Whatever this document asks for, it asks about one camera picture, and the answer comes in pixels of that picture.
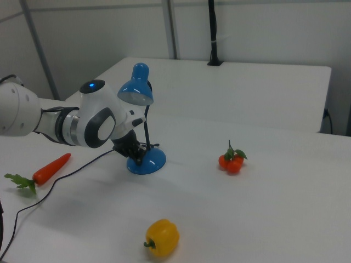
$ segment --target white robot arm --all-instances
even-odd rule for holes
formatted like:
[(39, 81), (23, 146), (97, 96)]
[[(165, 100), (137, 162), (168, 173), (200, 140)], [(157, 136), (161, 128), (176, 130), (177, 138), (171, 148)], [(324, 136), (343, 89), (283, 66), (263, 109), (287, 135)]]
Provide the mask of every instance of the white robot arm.
[(54, 142), (90, 148), (111, 139), (114, 150), (141, 163), (145, 150), (133, 131), (145, 122), (141, 109), (124, 109), (103, 80), (85, 83), (80, 93), (79, 108), (42, 109), (35, 93), (16, 83), (0, 81), (0, 135), (37, 132)]

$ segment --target bell pepper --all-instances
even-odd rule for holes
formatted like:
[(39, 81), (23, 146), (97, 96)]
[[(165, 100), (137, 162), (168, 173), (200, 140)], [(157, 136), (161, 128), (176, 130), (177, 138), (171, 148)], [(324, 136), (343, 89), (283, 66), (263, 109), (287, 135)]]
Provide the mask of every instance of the bell pepper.
[(176, 225), (167, 219), (161, 219), (148, 228), (144, 246), (155, 256), (167, 256), (176, 248), (178, 241)]

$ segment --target power cord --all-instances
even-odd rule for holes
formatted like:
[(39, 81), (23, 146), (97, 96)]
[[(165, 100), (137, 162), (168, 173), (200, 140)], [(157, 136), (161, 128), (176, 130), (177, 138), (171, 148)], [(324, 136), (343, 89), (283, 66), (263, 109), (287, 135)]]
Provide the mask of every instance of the power cord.
[(330, 134), (333, 134), (333, 123), (331, 121), (331, 116), (329, 113), (329, 109), (325, 108), (324, 112), (323, 112), (323, 119), (325, 119), (326, 117), (329, 118), (329, 123), (330, 123)]
[(3, 83), (4, 81), (6, 81), (9, 78), (17, 79), (17, 81), (20, 83), (20, 85), (24, 87), (22, 80), (19, 77), (17, 77), (15, 74), (11, 74), (11, 75), (8, 75), (6, 77), (1, 78), (0, 79), (0, 84)]
[(69, 176), (71, 176), (71, 175), (74, 175), (75, 173), (77, 173), (78, 171), (82, 170), (82, 169), (85, 168), (86, 166), (88, 166), (88, 165), (90, 165), (91, 163), (95, 162), (97, 159), (99, 159), (99, 158), (101, 158), (102, 156), (104, 156), (104, 155), (106, 155), (106, 154), (108, 154), (108, 153), (110, 153), (110, 152), (113, 152), (113, 151), (114, 151), (114, 150), (107, 151), (107, 152), (103, 153), (102, 155), (99, 155), (98, 157), (96, 157), (96, 158), (93, 159), (92, 161), (86, 163), (85, 165), (83, 165), (83, 166), (80, 167), (79, 169), (73, 171), (72, 173), (67, 174), (67, 175), (65, 175), (65, 176), (62, 176), (62, 177), (60, 177), (60, 178), (57, 178), (57, 179), (54, 181), (53, 185), (51, 186), (49, 192), (48, 192), (40, 201), (38, 201), (37, 203), (35, 203), (35, 204), (33, 204), (33, 205), (30, 205), (29, 207), (26, 207), (26, 208), (23, 208), (23, 209), (19, 210), (19, 211), (17, 212), (17, 214), (16, 214), (15, 225), (14, 225), (14, 227), (13, 227), (13, 233), (12, 233), (11, 239), (10, 239), (10, 241), (9, 241), (9, 243), (8, 243), (8, 245), (7, 245), (6, 249), (5, 249), (5, 251), (4, 251), (4, 252), (2, 253), (2, 255), (0, 256), (0, 262), (1, 262), (1, 260), (4, 258), (4, 256), (5, 256), (6, 252), (7, 252), (7, 250), (8, 250), (9, 247), (11, 246), (12, 241), (13, 241), (13, 239), (14, 239), (14, 237), (15, 237), (16, 226), (17, 226), (17, 219), (18, 219), (18, 214), (19, 214), (20, 212), (22, 212), (22, 211), (24, 211), (24, 210), (27, 210), (27, 209), (29, 209), (29, 208), (35, 207), (36, 205), (42, 203), (42, 202), (50, 195), (50, 193), (51, 193), (51, 191), (53, 190), (55, 184), (56, 184), (58, 181), (60, 181), (61, 179), (66, 178), (66, 177), (69, 177)]
[(2, 239), (4, 238), (4, 220), (2, 218), (3, 213), (4, 213), (4, 210), (2, 210), (2, 206), (0, 202), (0, 251), (1, 251)]

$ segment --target tomato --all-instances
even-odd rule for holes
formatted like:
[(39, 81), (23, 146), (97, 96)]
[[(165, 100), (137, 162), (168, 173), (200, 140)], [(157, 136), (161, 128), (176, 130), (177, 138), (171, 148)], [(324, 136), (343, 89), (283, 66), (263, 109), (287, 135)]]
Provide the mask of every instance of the tomato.
[(227, 166), (227, 170), (228, 172), (232, 173), (232, 174), (236, 174), (240, 171), (241, 169), (241, 163), (240, 162), (237, 162), (236, 160), (234, 161), (230, 161), (228, 163), (228, 166)]
[(243, 163), (244, 162), (244, 158), (242, 158), (241, 156), (239, 156), (239, 155), (235, 155), (234, 156), (234, 160), (236, 161), (236, 162), (238, 162), (238, 163)]
[(224, 155), (219, 156), (218, 163), (219, 163), (219, 166), (221, 166), (222, 168), (226, 169), (228, 164), (229, 164), (229, 162), (230, 161), (227, 161), (224, 158)]

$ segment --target white table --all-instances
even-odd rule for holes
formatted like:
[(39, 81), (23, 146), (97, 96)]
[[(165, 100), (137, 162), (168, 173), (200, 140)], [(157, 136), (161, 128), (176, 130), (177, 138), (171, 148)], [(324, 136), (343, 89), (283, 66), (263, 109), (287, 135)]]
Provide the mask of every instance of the white table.
[[(125, 58), (101, 74), (117, 92), (138, 62), (150, 68), (154, 112), (316, 133), (329, 67)], [(79, 94), (66, 101), (79, 102)]]
[[(156, 94), (148, 124), (151, 143), (159, 142), (167, 155), (165, 166), (134, 175), (122, 156), (110, 153), (58, 182), (42, 205), (20, 215), (6, 262), (349, 263), (350, 138), (174, 116), (154, 108)], [(136, 132), (143, 141), (142, 127)], [(238, 176), (217, 167), (228, 139), (249, 158)], [(0, 145), (0, 174), (28, 177), (71, 152), (55, 178), (112, 147), (111, 142), (98, 149), (68, 147), (36, 134), (0, 137)], [(55, 178), (38, 189), (38, 198)], [(3, 177), (0, 198), (5, 246), (16, 211), (37, 199)], [(161, 218), (180, 232), (179, 245), (166, 260), (154, 259), (143, 247), (145, 231)]]

